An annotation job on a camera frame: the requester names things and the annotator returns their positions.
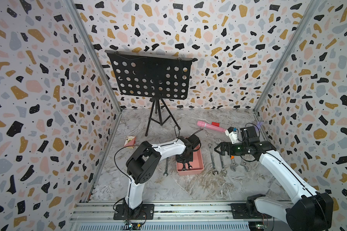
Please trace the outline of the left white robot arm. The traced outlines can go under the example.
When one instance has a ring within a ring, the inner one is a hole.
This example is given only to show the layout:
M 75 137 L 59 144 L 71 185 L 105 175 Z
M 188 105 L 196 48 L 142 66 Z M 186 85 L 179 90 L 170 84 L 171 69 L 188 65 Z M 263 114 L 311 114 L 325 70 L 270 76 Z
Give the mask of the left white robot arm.
M 201 169 L 199 162 L 201 142 L 195 134 L 188 138 L 179 136 L 172 141 L 151 144 L 143 142 L 126 162 L 129 179 L 127 195 L 117 205 L 114 220 L 152 220 L 155 205 L 144 204 L 142 200 L 145 183 L 153 176 L 162 160 L 175 157 L 177 170 L 183 174 Z

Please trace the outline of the orange handled adjustable wrench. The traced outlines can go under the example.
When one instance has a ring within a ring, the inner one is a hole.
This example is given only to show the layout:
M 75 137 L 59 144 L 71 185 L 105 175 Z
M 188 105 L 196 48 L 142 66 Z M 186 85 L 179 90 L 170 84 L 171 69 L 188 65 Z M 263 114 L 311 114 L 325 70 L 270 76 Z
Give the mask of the orange handled adjustable wrench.
M 236 172 L 236 168 L 237 168 L 238 164 L 236 163 L 235 156 L 231 156 L 230 160 L 231 160 L 230 169 L 232 171 Z

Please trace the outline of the large silver adjustable wrench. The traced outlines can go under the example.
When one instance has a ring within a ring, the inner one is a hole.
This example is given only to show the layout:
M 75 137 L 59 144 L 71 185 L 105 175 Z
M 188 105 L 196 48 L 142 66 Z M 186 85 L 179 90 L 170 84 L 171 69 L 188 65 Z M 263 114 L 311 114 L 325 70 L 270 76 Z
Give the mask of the large silver adjustable wrench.
M 240 165 L 244 167 L 244 170 L 245 170 L 246 172 L 249 172 L 249 171 L 250 171 L 250 165 L 249 165 L 248 162 L 242 161 Z

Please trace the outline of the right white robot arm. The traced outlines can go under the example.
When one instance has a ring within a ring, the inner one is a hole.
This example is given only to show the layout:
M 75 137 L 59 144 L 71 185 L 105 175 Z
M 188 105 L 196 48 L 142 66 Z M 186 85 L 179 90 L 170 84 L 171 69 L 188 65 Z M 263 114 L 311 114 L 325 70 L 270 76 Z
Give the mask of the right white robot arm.
M 289 203 L 277 201 L 265 194 L 247 197 L 246 212 L 250 216 L 266 214 L 279 219 L 293 231 L 327 231 L 332 226 L 332 197 L 318 192 L 303 180 L 282 158 L 269 141 L 260 140 L 260 129 L 249 123 L 247 127 L 228 128 L 229 142 L 221 142 L 214 151 L 230 157 L 253 156 L 274 176 L 287 192 Z

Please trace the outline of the long open-end wrench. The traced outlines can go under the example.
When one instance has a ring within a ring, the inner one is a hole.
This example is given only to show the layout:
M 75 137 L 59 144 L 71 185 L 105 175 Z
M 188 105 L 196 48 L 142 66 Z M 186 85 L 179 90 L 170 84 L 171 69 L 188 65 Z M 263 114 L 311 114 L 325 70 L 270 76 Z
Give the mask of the long open-end wrench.
M 221 163 L 221 173 L 222 173 L 223 176 L 226 176 L 227 175 L 227 170 L 225 168 L 223 156 L 219 155 L 219 158 L 220 158 L 220 163 Z
M 211 157 L 212 174 L 213 174 L 213 175 L 218 175 L 218 171 L 217 171 L 216 165 L 215 165 L 214 154 L 213 154 L 213 147 L 212 147 L 212 144 L 211 144 L 211 143 L 208 144 L 208 148 L 209 148 L 210 157 Z

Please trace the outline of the pink plastic storage box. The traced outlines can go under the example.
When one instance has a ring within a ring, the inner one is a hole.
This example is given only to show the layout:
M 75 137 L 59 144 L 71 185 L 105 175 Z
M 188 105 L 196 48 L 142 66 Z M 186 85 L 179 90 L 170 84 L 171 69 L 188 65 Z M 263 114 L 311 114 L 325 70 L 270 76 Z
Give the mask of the pink plastic storage box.
M 203 158 L 201 154 L 201 150 L 193 153 L 193 161 L 189 162 L 192 165 L 192 169 L 187 171 L 181 171 L 183 167 L 183 163 L 177 163 L 176 162 L 176 171 L 179 176 L 188 176 L 188 175 L 198 175 L 203 172 L 204 170 L 204 164 L 203 164 Z

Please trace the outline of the size 14 combination wrench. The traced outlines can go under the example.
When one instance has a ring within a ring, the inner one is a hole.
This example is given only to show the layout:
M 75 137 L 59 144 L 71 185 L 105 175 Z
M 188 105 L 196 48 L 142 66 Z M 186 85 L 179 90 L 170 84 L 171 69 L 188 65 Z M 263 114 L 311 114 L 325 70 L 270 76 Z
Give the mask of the size 14 combination wrench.
M 165 159 L 165 170 L 164 170 L 164 176 L 168 176 L 168 165 L 169 165 L 169 158 Z

